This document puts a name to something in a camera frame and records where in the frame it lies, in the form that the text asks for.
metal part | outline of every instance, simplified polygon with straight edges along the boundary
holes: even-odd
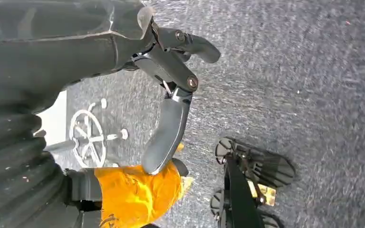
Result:
[[[171,95],[171,90],[170,90],[170,88],[169,88],[169,85],[168,85],[168,84],[167,84],[167,82],[166,82],[166,81],[164,81],[164,80],[163,80],[163,85],[164,85],[164,88],[166,89],[167,93],[168,93],[169,95]]]
[[[198,87],[198,79],[196,77],[189,77],[187,79],[188,85],[192,88],[192,89],[196,89]]]
[[[183,33],[181,30],[177,30],[175,32],[175,37],[177,38],[177,40],[184,42],[185,41],[185,33]]]

yellow cloth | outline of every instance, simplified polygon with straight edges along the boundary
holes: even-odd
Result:
[[[154,222],[177,201],[182,190],[170,161],[157,175],[142,166],[95,169],[103,195],[100,228],[141,228]]]

black mount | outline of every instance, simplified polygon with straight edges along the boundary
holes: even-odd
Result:
[[[215,149],[216,161],[224,166],[224,189],[211,199],[211,212],[219,228],[281,228],[273,215],[262,212],[265,196],[258,184],[279,188],[295,177],[294,167],[282,156],[231,138],[222,138]],[[253,198],[248,181],[254,183]]]

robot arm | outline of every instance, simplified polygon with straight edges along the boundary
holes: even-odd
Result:
[[[0,87],[24,112],[50,107],[83,78],[123,69],[140,68],[165,88],[159,127],[143,156],[149,174],[163,168],[182,139],[198,88],[184,64],[192,54],[208,63],[220,57],[204,38],[160,28],[139,0],[0,1]]]

black plastic part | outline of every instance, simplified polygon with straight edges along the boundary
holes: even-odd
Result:
[[[177,87],[188,92],[194,92],[197,89],[196,87],[193,88],[189,86],[188,78],[194,77],[197,81],[198,79],[195,74],[181,61],[176,53],[166,52],[159,44],[156,44],[145,56],[153,60],[153,62],[157,65],[155,67],[163,71],[164,74],[167,74],[167,78],[162,78],[163,80],[170,78]]]
[[[221,228],[264,228],[251,190],[232,156],[226,156]]]
[[[283,156],[235,139],[222,138],[215,148],[216,161],[223,163],[222,160],[227,154],[236,156],[240,169],[245,172],[247,179],[251,180],[253,176],[258,184],[279,188],[291,184],[296,175],[293,165]],[[251,173],[242,162],[243,159],[249,164]]]
[[[282,223],[274,215],[259,211],[259,214],[264,222],[265,228],[283,228]]]
[[[101,187],[97,177],[94,175],[94,169],[68,170],[67,176],[71,178],[72,201],[102,201]]]
[[[267,153],[264,156],[253,156],[252,172],[259,184],[274,188],[291,184],[295,177],[295,170],[289,162],[277,154]]]
[[[216,63],[221,56],[220,51],[207,39],[191,34],[186,34],[185,44],[178,48],[193,55],[197,54],[207,63]]]
[[[175,167],[178,170],[178,174],[181,177],[186,177],[188,176],[189,172],[188,172],[188,168],[187,166],[179,159],[177,158],[171,158],[171,160],[173,161],[173,164],[175,165]]]
[[[145,172],[158,174],[173,157],[183,138],[191,97],[191,94],[177,89],[172,97],[163,100],[159,125],[143,154]]]

